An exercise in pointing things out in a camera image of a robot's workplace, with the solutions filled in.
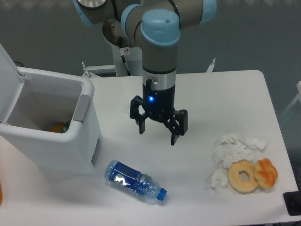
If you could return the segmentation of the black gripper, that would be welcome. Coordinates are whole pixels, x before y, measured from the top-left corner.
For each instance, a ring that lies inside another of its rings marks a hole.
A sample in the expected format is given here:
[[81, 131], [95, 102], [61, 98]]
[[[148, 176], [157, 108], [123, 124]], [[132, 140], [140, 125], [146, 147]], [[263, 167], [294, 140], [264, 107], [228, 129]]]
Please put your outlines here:
[[[179, 136], [188, 130], [188, 111], [174, 109], [175, 85], [168, 89], [152, 89], [152, 79], [143, 85], [143, 98], [135, 96], [130, 102], [130, 118], [139, 126], [139, 134], [145, 131], [145, 119], [148, 117], [161, 122], [171, 132], [171, 145], [175, 145]], [[145, 113], [139, 113], [142, 106]]]

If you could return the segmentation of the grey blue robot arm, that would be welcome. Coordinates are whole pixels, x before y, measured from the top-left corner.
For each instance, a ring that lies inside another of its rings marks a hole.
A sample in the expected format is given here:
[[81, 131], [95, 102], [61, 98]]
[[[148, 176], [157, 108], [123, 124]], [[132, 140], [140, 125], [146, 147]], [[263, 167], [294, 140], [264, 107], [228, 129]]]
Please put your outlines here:
[[177, 52], [180, 31], [214, 18], [215, 0], [165, 0], [143, 6], [136, 0], [76, 0], [74, 6], [86, 24], [109, 19], [120, 22], [125, 35], [142, 51], [143, 96], [130, 103], [130, 117], [145, 131], [147, 118], [163, 123], [171, 144], [188, 130], [188, 112], [175, 110]]

